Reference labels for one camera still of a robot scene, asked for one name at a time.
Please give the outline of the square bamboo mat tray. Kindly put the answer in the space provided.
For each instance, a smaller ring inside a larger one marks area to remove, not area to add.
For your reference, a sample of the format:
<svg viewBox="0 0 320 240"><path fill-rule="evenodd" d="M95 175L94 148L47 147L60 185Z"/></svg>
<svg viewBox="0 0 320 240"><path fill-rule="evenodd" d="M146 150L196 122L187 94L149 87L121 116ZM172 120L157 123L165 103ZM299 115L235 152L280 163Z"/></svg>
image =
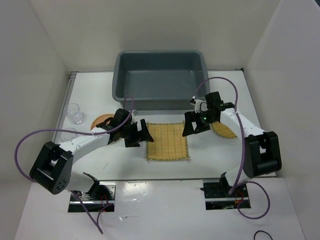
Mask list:
<svg viewBox="0 0 320 240"><path fill-rule="evenodd" d="M145 159L156 162L188 161L187 138L182 136L185 123L147 123L153 142L146 143Z"/></svg>

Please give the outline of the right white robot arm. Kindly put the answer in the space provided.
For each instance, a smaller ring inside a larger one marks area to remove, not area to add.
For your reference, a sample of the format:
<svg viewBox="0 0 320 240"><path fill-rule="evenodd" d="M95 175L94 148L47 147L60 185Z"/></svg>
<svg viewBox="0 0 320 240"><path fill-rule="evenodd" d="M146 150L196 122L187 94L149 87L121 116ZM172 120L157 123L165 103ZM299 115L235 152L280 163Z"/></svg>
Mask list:
<svg viewBox="0 0 320 240"><path fill-rule="evenodd" d="M241 160L238 167L223 173L220 177L220 193L231 196L237 187L250 179L275 173L282 168L278 135L254 125L233 108L221 112L188 111L184 114L184 137L210 130L210 124L219 122L228 127L241 139Z"/></svg>

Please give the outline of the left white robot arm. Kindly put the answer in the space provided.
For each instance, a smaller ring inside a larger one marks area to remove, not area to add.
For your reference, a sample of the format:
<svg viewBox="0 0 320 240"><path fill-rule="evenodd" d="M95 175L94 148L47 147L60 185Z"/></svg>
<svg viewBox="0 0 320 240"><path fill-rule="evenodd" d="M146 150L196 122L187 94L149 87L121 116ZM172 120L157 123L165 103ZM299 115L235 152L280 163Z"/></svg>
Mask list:
<svg viewBox="0 0 320 240"><path fill-rule="evenodd" d="M101 190L100 181L89 173L74 172L73 165L87 154L119 139L124 139L127 148L139 147L140 142L153 142L144 119L140 126L138 129L138 124L131 118L121 125L115 117L109 117L86 135L61 144L49 141L42 146L29 176L53 195L63 190L79 191L88 200L94 200Z"/></svg>

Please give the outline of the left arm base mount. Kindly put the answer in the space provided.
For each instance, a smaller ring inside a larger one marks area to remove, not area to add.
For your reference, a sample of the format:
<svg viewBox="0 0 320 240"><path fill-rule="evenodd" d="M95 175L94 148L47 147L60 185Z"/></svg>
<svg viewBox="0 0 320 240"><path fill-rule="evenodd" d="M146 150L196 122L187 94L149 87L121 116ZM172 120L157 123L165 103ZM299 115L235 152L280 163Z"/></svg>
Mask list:
<svg viewBox="0 0 320 240"><path fill-rule="evenodd" d="M95 196L90 196L81 191L75 191L70 195L68 212L83 213L85 212L80 200L90 213L98 212L114 212L115 197L116 197L116 182L102 181L100 182L99 190Z"/></svg>

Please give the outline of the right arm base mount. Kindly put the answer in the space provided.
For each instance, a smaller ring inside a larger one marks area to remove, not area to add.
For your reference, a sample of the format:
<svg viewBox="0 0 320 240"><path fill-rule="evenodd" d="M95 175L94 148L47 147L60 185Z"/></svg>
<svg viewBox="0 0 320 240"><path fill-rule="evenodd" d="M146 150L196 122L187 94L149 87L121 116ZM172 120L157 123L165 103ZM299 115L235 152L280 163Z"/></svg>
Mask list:
<svg viewBox="0 0 320 240"><path fill-rule="evenodd" d="M249 192L246 185L238 187L234 193L224 191L218 179L205 179L200 190L204 194L205 209L209 210L232 210L250 209Z"/></svg>

